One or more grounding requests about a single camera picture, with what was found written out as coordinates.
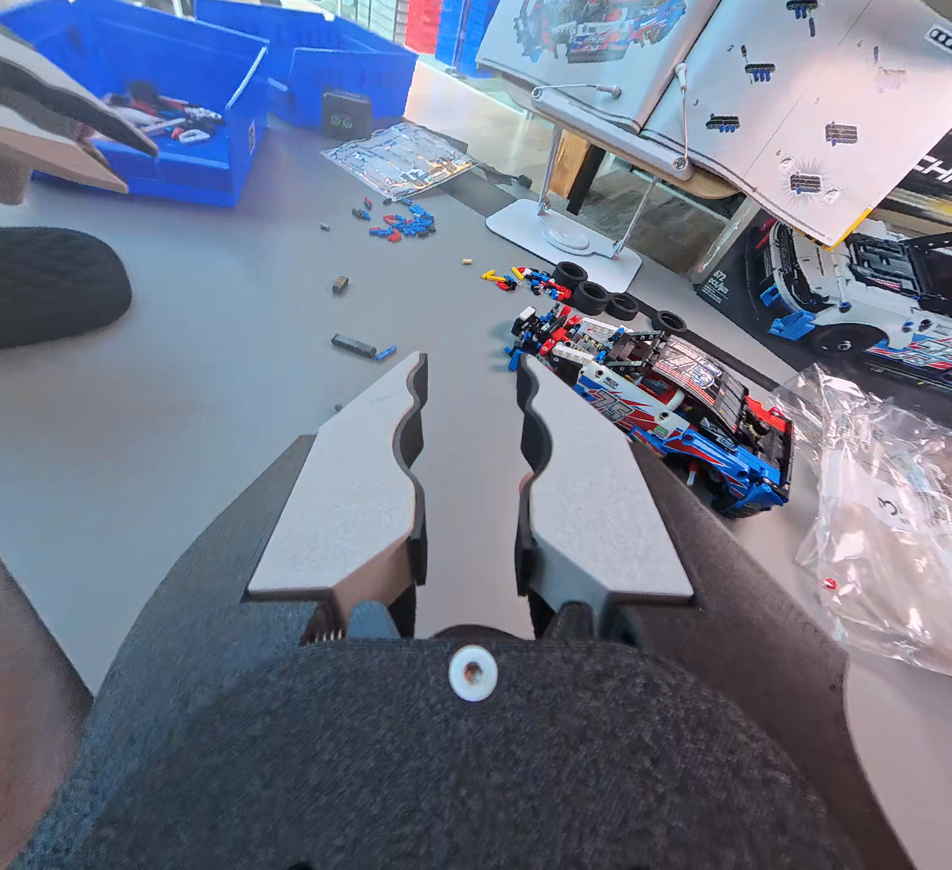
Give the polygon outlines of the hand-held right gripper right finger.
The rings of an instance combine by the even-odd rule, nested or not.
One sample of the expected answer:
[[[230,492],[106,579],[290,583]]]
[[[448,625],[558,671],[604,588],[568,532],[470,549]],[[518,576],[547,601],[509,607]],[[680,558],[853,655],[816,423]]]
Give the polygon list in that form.
[[[595,615],[690,602],[692,583],[625,435],[525,354],[516,394],[530,467],[519,493],[518,594]]]

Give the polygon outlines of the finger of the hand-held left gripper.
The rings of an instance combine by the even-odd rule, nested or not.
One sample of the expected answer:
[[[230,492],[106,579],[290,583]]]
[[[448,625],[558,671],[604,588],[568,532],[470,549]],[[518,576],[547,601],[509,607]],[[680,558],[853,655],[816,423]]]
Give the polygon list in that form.
[[[149,158],[157,145],[137,127],[5,26],[1,27],[1,102],[28,122],[85,144],[92,134]]]
[[[101,156],[79,142],[42,129],[21,114],[1,107],[1,203],[17,206],[33,172],[83,186],[126,195],[127,184]]]

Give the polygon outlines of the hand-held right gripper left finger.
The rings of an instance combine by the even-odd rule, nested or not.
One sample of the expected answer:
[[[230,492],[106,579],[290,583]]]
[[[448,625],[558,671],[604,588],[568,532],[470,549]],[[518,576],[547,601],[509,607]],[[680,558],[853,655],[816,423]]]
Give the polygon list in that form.
[[[428,363],[415,351],[318,430],[246,587],[257,602],[354,607],[425,584]]]

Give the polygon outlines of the grey desk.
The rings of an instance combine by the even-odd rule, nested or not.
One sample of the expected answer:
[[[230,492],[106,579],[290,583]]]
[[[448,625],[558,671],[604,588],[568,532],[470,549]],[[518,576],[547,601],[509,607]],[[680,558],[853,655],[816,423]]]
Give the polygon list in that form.
[[[532,631],[514,565],[530,467],[503,355],[528,296],[460,266],[513,257],[445,193],[422,199],[436,235],[387,247],[351,218],[363,187],[317,142],[270,129],[264,148],[230,212],[50,186],[18,214],[110,245],[132,286],[109,329],[2,353],[2,560],[93,695],[25,866],[67,867],[189,706],[322,637],[305,630],[318,602],[246,587],[319,428],[412,352],[428,363],[416,637]],[[334,296],[339,276],[350,286]],[[336,333],[397,351],[366,360]],[[633,638],[758,721],[861,866],[950,868],[950,677],[833,638],[794,562],[818,509],[809,463],[779,511],[728,521],[631,450],[694,596],[614,606],[604,638]]]

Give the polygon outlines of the toy brick race car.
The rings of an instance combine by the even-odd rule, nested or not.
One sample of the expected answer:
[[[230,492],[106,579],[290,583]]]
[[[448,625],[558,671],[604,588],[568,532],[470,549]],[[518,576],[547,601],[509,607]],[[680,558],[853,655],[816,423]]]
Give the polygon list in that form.
[[[793,424],[743,381],[681,337],[635,331],[564,304],[515,320],[510,368],[534,357],[633,442],[744,519],[789,501]]]

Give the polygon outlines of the blue bin with pieces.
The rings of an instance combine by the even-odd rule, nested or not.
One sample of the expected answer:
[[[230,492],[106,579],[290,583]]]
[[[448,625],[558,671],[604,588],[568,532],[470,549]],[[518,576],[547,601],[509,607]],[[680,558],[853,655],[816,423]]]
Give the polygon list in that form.
[[[100,138],[130,195],[233,207],[268,129],[268,43],[121,0],[33,0],[2,24],[94,96],[145,81],[162,96],[220,114],[208,139],[157,140],[149,159]]]

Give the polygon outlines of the pile of mixed coloured pieces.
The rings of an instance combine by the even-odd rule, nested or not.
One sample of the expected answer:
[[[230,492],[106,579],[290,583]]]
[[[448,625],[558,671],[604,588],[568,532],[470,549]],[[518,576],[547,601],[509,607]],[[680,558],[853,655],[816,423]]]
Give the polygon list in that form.
[[[519,289],[519,286],[525,284],[529,291],[535,296],[547,295],[556,301],[567,302],[571,296],[572,289],[554,281],[549,272],[536,270],[529,267],[512,267],[510,272],[497,273],[490,270],[482,274],[481,279],[495,283],[496,286],[506,292],[511,293]]]

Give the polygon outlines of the crumpled clear plastic bag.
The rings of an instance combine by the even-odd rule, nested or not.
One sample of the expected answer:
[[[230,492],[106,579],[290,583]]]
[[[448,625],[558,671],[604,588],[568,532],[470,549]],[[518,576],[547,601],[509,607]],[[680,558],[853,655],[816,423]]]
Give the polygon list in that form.
[[[951,674],[951,431],[821,364],[774,395],[818,481],[797,564],[833,638]],[[835,578],[839,595],[818,580]]]

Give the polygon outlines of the empty blue bin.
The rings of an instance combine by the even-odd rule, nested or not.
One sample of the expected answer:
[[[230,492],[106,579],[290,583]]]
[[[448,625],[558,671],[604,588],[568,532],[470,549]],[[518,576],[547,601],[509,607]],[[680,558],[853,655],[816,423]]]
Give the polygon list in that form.
[[[417,55],[353,21],[232,0],[195,0],[194,11],[198,20],[268,42],[268,112],[286,124],[321,125],[327,93],[368,99],[375,124],[406,112]]]

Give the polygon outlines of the pile of blue red pins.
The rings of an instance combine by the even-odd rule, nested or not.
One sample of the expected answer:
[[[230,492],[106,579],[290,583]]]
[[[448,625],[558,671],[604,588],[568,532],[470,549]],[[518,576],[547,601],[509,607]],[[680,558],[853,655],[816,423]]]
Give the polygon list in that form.
[[[370,237],[397,244],[405,238],[426,238],[436,233],[434,216],[411,198],[385,198],[385,206],[402,206],[402,212],[391,212],[383,216],[380,224],[373,224],[370,210],[373,208],[369,198],[363,200],[363,207],[351,209],[351,215],[367,224]]]

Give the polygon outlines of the silver sticker sheet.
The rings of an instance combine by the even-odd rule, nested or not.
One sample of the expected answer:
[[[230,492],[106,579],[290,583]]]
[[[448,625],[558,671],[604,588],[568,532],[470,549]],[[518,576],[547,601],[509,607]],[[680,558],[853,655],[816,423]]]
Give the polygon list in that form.
[[[322,155],[383,197],[415,197],[468,173],[479,160],[452,141],[412,124],[375,131]]]

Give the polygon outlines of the black toy car box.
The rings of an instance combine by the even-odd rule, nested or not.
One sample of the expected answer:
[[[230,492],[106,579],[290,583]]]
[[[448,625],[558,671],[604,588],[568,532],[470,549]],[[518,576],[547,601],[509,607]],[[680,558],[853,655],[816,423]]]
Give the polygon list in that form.
[[[834,248],[739,210],[696,294],[786,363],[845,364],[950,392],[951,134]]]

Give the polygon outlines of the wooden table leg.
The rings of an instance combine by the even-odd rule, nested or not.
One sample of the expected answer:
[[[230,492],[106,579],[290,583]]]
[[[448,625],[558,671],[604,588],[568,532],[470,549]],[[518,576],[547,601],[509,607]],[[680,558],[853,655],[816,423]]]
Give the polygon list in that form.
[[[566,196],[566,211],[577,216],[583,207],[586,198],[605,157],[605,150],[587,143],[584,155],[581,157],[575,176]]]

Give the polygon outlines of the person's torso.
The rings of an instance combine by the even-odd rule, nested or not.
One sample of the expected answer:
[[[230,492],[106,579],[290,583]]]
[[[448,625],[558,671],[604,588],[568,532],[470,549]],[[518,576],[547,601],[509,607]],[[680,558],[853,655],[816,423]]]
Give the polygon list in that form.
[[[1,867],[25,848],[73,769],[92,696],[1,566]]]

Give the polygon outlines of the building instruction booklet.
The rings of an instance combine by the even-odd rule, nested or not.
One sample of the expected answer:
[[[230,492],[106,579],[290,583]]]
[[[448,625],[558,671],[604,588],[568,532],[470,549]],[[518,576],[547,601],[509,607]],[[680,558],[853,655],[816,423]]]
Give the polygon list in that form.
[[[500,0],[478,62],[556,126],[833,247],[944,134],[935,22],[919,0]]]

